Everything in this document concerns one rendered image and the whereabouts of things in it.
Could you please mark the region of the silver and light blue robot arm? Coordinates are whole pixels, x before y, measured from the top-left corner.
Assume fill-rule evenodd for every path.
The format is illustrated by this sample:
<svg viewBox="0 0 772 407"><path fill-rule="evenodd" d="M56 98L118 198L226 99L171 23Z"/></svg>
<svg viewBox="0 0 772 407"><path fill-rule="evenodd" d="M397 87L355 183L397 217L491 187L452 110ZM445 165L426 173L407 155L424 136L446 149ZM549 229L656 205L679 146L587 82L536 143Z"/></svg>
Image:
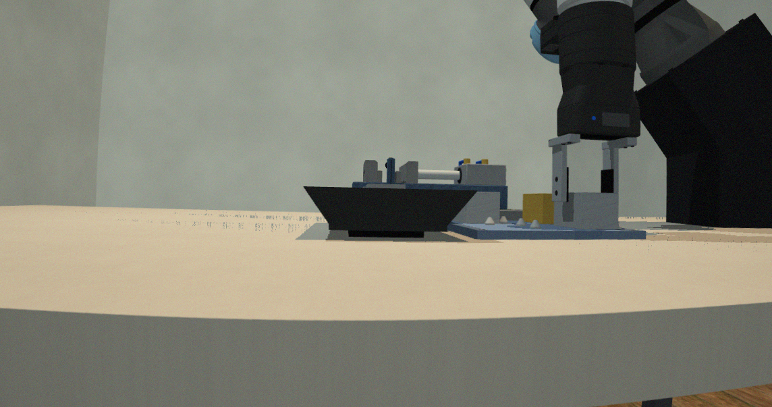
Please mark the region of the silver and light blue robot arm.
<svg viewBox="0 0 772 407"><path fill-rule="evenodd" d="M559 56L541 53L541 28L558 16L557 0L524 0L537 20L530 30L532 45L546 60ZM633 0L636 62L646 85L702 51L725 31L720 24L687 0Z"/></svg>

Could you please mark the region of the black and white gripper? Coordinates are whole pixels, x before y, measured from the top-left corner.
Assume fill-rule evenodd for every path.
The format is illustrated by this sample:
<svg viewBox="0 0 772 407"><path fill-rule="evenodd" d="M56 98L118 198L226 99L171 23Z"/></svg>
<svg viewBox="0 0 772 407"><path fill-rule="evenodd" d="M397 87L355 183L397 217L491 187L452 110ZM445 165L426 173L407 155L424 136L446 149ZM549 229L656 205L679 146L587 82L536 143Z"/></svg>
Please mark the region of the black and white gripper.
<svg viewBox="0 0 772 407"><path fill-rule="evenodd" d="M557 0L559 16L541 29L541 53L559 56L563 89L558 137L549 140L552 202L568 202L567 145L580 139L608 140L602 142L601 192L619 193L619 148L636 146L641 136L632 2Z"/></svg>

